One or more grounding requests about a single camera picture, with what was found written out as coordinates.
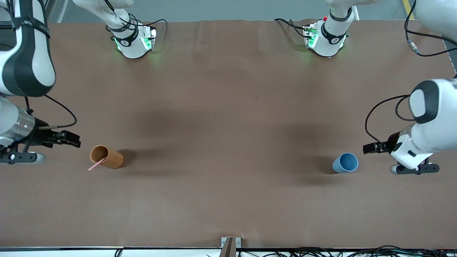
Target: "pink straw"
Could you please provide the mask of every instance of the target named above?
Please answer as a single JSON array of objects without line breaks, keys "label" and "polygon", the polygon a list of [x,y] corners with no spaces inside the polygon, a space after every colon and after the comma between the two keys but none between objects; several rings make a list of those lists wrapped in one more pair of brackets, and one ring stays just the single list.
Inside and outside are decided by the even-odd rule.
[{"label": "pink straw", "polygon": [[89,171],[93,170],[95,167],[97,167],[100,163],[102,163],[107,158],[108,158],[108,156],[103,158],[103,159],[101,159],[100,161],[98,161],[96,164],[94,164],[92,167],[89,168]]}]

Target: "brown cup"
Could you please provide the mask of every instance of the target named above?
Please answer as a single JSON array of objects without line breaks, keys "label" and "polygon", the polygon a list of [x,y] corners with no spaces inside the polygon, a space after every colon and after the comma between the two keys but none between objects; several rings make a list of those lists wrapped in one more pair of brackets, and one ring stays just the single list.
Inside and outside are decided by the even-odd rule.
[{"label": "brown cup", "polygon": [[124,156],[104,145],[97,145],[96,147],[92,148],[92,151],[90,151],[89,158],[93,163],[97,163],[105,157],[108,158],[100,163],[100,165],[113,170],[120,168],[122,163],[124,163]]}]

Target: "cable connector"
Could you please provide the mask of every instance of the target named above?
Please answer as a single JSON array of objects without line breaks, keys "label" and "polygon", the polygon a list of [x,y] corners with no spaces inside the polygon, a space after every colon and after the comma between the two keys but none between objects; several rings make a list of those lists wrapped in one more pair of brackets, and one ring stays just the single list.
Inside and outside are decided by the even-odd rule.
[{"label": "cable connector", "polygon": [[413,52],[415,52],[416,54],[419,54],[419,50],[417,49],[416,44],[413,41],[409,40],[409,39],[408,39],[407,42],[408,42],[409,47],[411,48],[411,50],[413,50]]}]

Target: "cup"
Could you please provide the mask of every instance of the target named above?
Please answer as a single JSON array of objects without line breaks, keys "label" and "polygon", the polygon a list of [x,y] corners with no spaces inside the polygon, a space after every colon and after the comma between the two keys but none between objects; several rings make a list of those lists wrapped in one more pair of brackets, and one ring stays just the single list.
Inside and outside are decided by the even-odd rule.
[{"label": "cup", "polygon": [[359,167],[359,160],[352,153],[343,153],[336,158],[332,167],[337,173],[355,171]]},{"label": "cup", "polygon": [[101,162],[100,165],[113,170],[120,168],[124,163],[122,154],[104,145],[97,145],[92,148],[89,154],[89,158],[93,163],[97,163],[105,157],[107,157],[106,160]]}]

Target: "gray floor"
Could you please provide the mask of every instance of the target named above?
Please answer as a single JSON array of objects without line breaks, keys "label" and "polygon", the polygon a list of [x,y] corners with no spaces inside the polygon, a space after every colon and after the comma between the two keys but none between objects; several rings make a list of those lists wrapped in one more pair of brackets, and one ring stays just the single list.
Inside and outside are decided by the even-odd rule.
[{"label": "gray floor", "polygon": [[[61,22],[100,22],[93,14],[68,1],[62,15],[56,8],[55,20]],[[383,0],[373,5],[359,6],[361,20],[405,19],[401,0]],[[142,21],[164,18],[170,22],[201,20],[263,20],[275,18],[303,20],[322,18],[329,13],[324,0],[136,0],[128,9]]]}]

